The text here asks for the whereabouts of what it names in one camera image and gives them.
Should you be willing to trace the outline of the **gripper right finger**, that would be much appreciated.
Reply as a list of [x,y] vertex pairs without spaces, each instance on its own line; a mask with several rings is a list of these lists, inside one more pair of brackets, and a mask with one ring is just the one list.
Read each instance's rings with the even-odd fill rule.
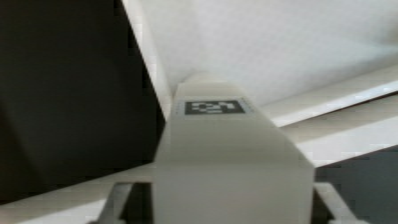
[[338,190],[328,182],[315,183],[312,224],[369,224],[358,218]]

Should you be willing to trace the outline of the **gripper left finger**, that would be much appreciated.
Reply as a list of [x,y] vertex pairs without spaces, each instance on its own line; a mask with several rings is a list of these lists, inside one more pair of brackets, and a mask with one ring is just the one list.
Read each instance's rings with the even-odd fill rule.
[[150,183],[120,182],[114,185],[98,219],[88,224],[155,224]]

